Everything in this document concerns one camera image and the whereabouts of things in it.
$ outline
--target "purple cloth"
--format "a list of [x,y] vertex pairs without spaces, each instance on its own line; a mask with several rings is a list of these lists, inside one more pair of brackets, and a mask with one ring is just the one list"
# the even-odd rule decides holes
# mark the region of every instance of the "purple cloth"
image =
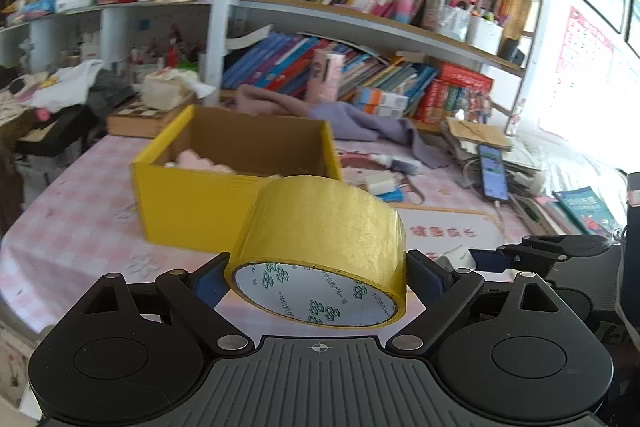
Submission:
[[337,140],[373,142],[378,138],[386,138],[411,147],[414,157],[430,169],[446,167],[450,163],[443,151],[422,141],[414,124],[407,118],[396,120],[390,116],[367,114],[346,102],[313,105],[307,116],[328,121]]

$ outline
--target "ribbed gray panel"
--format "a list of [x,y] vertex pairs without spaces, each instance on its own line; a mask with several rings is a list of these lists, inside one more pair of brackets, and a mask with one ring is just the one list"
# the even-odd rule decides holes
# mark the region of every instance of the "ribbed gray panel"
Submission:
[[[47,427],[67,427],[50,421]],[[373,339],[267,338],[220,360],[187,402],[139,427],[497,427],[460,407],[418,360]],[[598,427],[591,416],[566,427]]]
[[558,288],[575,288],[587,294],[595,311],[614,312],[619,266],[620,247],[613,246],[601,255],[555,263],[546,279]]

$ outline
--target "tape roll inner core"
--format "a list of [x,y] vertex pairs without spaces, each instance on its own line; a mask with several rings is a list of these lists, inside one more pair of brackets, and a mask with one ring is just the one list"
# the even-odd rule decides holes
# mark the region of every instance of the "tape roll inner core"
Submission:
[[372,327],[398,312],[377,288],[319,268],[282,263],[252,263],[234,275],[238,290],[276,315],[312,324]]

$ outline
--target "triangular cutout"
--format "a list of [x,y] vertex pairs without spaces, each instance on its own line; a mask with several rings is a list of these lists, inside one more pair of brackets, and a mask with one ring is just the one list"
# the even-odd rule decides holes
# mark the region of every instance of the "triangular cutout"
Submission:
[[98,296],[87,306],[84,313],[116,312],[120,309],[113,286],[102,288]]
[[527,284],[524,287],[524,295],[520,303],[521,310],[530,310],[535,312],[557,312],[558,307],[553,301],[542,291],[537,284]]

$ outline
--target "white pen holder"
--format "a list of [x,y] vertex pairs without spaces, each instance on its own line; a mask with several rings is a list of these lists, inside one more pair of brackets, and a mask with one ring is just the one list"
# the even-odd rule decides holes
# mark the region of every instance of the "white pen holder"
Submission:
[[482,17],[471,17],[466,33],[466,43],[487,53],[496,55],[502,39],[502,30],[495,22]]
[[436,33],[464,42],[471,14],[462,8],[440,6]]

